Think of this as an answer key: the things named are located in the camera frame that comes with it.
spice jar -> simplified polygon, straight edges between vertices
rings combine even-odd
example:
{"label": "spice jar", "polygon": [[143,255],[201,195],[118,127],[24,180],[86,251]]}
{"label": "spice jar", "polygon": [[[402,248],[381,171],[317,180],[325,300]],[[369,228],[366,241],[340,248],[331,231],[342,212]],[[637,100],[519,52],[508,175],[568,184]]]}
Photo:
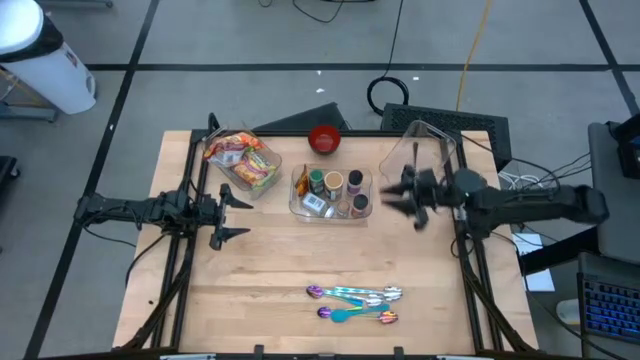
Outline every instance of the spice jar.
{"label": "spice jar", "polygon": [[367,209],[368,205],[369,205],[369,198],[366,195],[364,194],[356,195],[356,197],[353,198],[353,206],[351,207],[351,216],[353,216],[354,218],[359,218],[364,216],[364,212]]}
{"label": "spice jar", "polygon": [[322,194],[324,191],[324,174],[322,170],[315,169],[309,173],[309,188],[316,195]]}
{"label": "spice jar", "polygon": [[344,179],[337,171],[331,171],[324,177],[324,187],[329,201],[336,201],[342,195],[342,184]]}
{"label": "spice jar", "polygon": [[342,200],[338,203],[338,206],[336,206],[336,214],[338,214],[338,217],[346,218],[349,216],[350,208],[351,205],[349,205],[349,202]]}
{"label": "spice jar", "polygon": [[356,196],[360,192],[362,187],[362,171],[353,170],[349,173],[349,182],[347,182],[347,193],[351,196]]}

black lid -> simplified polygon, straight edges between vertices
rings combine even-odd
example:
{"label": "black lid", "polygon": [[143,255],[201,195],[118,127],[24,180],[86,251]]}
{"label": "black lid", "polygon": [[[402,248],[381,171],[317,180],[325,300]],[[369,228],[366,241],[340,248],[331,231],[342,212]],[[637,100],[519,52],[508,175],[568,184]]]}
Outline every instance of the black lid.
{"label": "black lid", "polygon": [[349,173],[349,184],[360,185],[362,183],[362,171],[353,170]]}
{"label": "black lid", "polygon": [[364,210],[364,208],[366,208],[367,205],[369,205],[369,198],[366,195],[360,194],[360,195],[356,195],[356,197],[353,198],[354,208],[358,210]]}

small bottle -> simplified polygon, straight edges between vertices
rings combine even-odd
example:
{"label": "small bottle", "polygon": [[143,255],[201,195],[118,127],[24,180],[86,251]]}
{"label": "small bottle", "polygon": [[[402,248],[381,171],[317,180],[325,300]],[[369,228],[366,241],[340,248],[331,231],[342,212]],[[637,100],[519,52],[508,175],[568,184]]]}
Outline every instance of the small bottle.
{"label": "small bottle", "polygon": [[343,183],[344,179],[337,171],[331,171],[324,177],[324,187],[329,201],[336,201],[340,198]]}
{"label": "small bottle", "polygon": [[369,198],[364,194],[356,195],[356,197],[353,198],[351,216],[354,218],[363,217],[367,206],[369,206]]}
{"label": "small bottle", "polygon": [[347,183],[347,193],[351,196],[356,196],[360,192],[362,187],[362,171],[353,170],[349,173],[349,182]]}
{"label": "small bottle", "polygon": [[350,208],[351,208],[351,205],[349,205],[349,202],[342,200],[338,203],[338,206],[336,206],[336,214],[340,218],[346,218],[349,216]]}
{"label": "small bottle", "polygon": [[322,216],[327,208],[327,202],[312,193],[307,193],[304,198],[302,198],[301,205],[317,216]]}
{"label": "small bottle", "polygon": [[309,185],[311,192],[316,195],[324,192],[324,174],[322,170],[311,170],[311,173],[309,173]]}

white cable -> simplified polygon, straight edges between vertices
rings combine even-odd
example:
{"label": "white cable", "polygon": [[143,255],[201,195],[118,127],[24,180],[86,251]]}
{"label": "white cable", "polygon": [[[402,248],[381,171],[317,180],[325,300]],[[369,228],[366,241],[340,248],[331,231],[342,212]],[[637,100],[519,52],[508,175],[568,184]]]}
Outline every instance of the white cable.
{"label": "white cable", "polygon": [[502,171],[498,173],[498,176],[509,183],[509,190],[517,189],[518,182],[521,180],[529,182],[531,184],[536,184],[540,188],[544,188],[544,186],[540,183],[540,179],[535,175],[514,175],[506,171]]}

green lid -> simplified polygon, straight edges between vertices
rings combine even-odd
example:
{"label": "green lid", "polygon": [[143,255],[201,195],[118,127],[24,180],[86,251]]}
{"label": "green lid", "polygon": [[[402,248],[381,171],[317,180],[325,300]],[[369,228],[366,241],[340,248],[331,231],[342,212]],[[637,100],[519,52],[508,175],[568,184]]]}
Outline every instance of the green lid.
{"label": "green lid", "polygon": [[319,170],[319,169],[315,169],[311,171],[311,173],[309,174],[309,178],[311,179],[311,181],[314,181],[314,182],[322,181],[323,176],[324,175],[322,174],[322,170]]}

